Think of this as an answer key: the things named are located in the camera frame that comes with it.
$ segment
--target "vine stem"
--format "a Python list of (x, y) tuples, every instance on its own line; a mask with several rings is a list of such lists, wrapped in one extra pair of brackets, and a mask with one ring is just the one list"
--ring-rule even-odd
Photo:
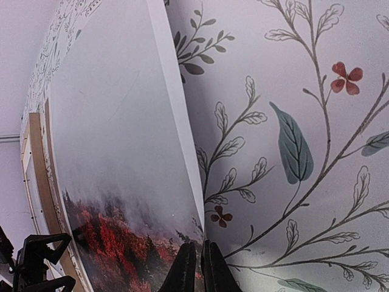
[(290, 200), (289, 204), (286, 206), (285, 211), (284, 211), (284, 213), (282, 214), (282, 216), (285, 216), (285, 214), (286, 214), (286, 212), (287, 212), (287, 209), (288, 209), (289, 206), (292, 204), (294, 198), (297, 196), (297, 193), (298, 193), (298, 191), (300, 190), (300, 186), (301, 186), (301, 181), (298, 181), (297, 190), (295, 191), (295, 193), (294, 193), (292, 199)]
[(263, 238), (264, 236), (266, 236), (269, 232), (271, 232), (273, 229), (275, 229), (278, 225), (280, 225), (282, 222), (284, 222), (285, 219), (287, 219), (287, 217), (289, 217), (292, 213), (294, 213), (300, 206), (301, 204), (304, 203), (304, 201), (310, 196), (310, 194), (316, 189), (316, 187), (321, 183), (321, 181), (323, 181), (323, 179), (327, 176), (327, 174), (329, 173), (329, 171), (338, 163), (339, 159), (341, 159), (341, 157), (343, 156), (343, 154), (347, 151), (347, 149), (350, 147), (350, 145), (354, 142), (354, 140), (356, 139), (356, 137), (359, 135), (359, 133), (362, 131), (362, 129), (364, 128), (366, 122), (370, 119), (370, 117), (373, 115), (375, 109), (377, 108), (378, 104), (380, 103), (380, 101), (382, 100), (383, 96), (385, 95), (386, 91), (388, 90), (388, 87), (389, 87), (389, 80), (384, 84), (384, 86), (382, 87), (381, 89), (381, 92), (378, 96), (378, 98), (376, 99), (375, 103), (373, 104), (373, 106), (371, 107), (371, 109), (369, 110), (368, 114), (366, 115), (366, 117), (363, 119), (363, 121), (361, 122), (360, 126), (358, 127), (358, 129), (354, 132), (354, 134), (350, 137), (350, 139), (348, 140), (348, 142), (345, 144), (345, 146), (341, 149), (341, 151), (338, 153), (338, 155), (334, 158), (334, 160), (332, 161), (332, 163), (330, 163), (329, 166), (327, 166), (327, 168), (325, 169), (325, 171), (318, 176), (318, 178), (316, 179), (315, 183), (313, 183), (313, 185), (311, 186), (311, 188), (305, 193), (305, 195), (299, 200), (299, 202), (291, 209), (289, 210), (284, 216), (282, 216), (277, 222), (275, 222), (271, 227), (269, 227), (268, 229), (266, 229), (262, 234), (260, 234), (259, 236), (255, 237), (253, 240), (251, 240), (250, 242), (247, 242), (245, 245), (243, 245), (242, 247), (230, 252), (229, 254), (225, 255), (224, 258), (228, 258), (228, 257), (231, 257), (233, 256), (234, 254), (237, 254), (238, 252), (248, 248), (250, 245), (254, 244), (255, 242), (257, 242), (258, 240), (260, 240), (261, 238)]

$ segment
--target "botanical wallpaper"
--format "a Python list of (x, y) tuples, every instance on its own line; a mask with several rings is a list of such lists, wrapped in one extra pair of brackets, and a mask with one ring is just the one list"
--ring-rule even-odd
[(207, 236), (243, 291), (389, 291), (388, 2), (215, 2), (167, 8)]

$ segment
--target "green leaf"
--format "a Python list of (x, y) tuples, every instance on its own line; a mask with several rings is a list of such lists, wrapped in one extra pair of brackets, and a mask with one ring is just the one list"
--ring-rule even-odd
[(194, 29), (197, 28), (196, 21), (195, 21), (193, 18), (190, 19), (190, 25), (191, 25)]
[(238, 152), (238, 150), (243, 147), (244, 143), (245, 140), (242, 137), (234, 138), (221, 147), (218, 154), (215, 156), (215, 160), (236, 154), (236, 152)]
[(174, 37), (174, 47), (177, 47), (181, 39), (181, 34), (180, 32), (176, 33), (176, 36)]
[(207, 64), (213, 64), (215, 62), (211, 57), (204, 55), (204, 54), (201, 54), (200, 58), (201, 58), (201, 60), (203, 60), (203, 62), (205, 62)]
[(218, 127), (221, 130), (221, 133), (224, 135), (225, 131), (227, 131), (229, 119), (225, 113), (225, 107), (221, 102), (216, 104), (215, 116), (216, 120), (218, 121)]
[(255, 195), (251, 190), (239, 189), (239, 194), (249, 203), (255, 203)]
[(210, 26), (216, 22), (216, 19), (212, 18), (210, 20), (207, 20), (205, 23), (203, 23), (203, 26)]
[(281, 286), (301, 292), (327, 292), (323, 288), (304, 282), (300, 279), (286, 279), (277, 281)]
[(218, 52), (220, 52), (220, 53), (225, 53), (225, 52), (226, 52), (226, 49), (225, 49), (224, 47), (222, 47), (222, 46), (216, 45), (216, 46), (215, 46), (215, 49), (216, 49)]
[(80, 33), (81, 33), (81, 29), (79, 29), (79, 30), (77, 31), (77, 33), (75, 34), (75, 39), (78, 38), (78, 36), (80, 35)]
[(289, 184), (307, 180), (314, 169), (314, 160), (296, 121), (270, 102), (280, 122), (278, 148)]
[(198, 65), (191, 64), (191, 63), (184, 63), (183, 65), (189, 74), (192, 74), (192, 75), (204, 74), (204, 70)]
[(203, 43), (203, 42), (205, 42), (205, 38), (195, 38), (195, 39), (193, 39), (193, 41), (197, 41), (198, 43)]
[(370, 156), (376, 154), (379, 150), (389, 146), (389, 131), (384, 132), (380, 135), (370, 137), (366, 146), (362, 149), (362, 156)]

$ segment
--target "canvas print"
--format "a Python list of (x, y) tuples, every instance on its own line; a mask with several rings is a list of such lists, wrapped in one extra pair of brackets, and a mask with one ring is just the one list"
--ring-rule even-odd
[(207, 236), (244, 291), (389, 289), (387, 4), (167, 7)]
[(181, 244), (201, 253), (170, 106), (179, 97), (169, 95), (160, 56), (147, 1), (106, 1), (46, 91), (64, 212), (94, 291), (158, 291)]

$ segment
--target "small red flower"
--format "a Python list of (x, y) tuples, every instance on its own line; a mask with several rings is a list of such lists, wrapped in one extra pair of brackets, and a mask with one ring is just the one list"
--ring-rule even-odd
[(362, 79), (363, 70), (361, 68), (356, 67), (347, 74), (346, 66), (342, 62), (338, 62), (332, 66), (332, 71), (339, 74), (339, 78), (331, 83), (332, 91), (335, 93), (340, 92), (346, 83), (346, 91), (349, 95), (354, 96), (359, 94), (359, 87), (353, 82), (357, 82)]
[(231, 221), (232, 220), (232, 214), (223, 214), (223, 207), (222, 206), (215, 206), (215, 211), (216, 214), (211, 215), (211, 221), (212, 222), (217, 222), (219, 221), (220, 227), (226, 228), (227, 223), (226, 221)]

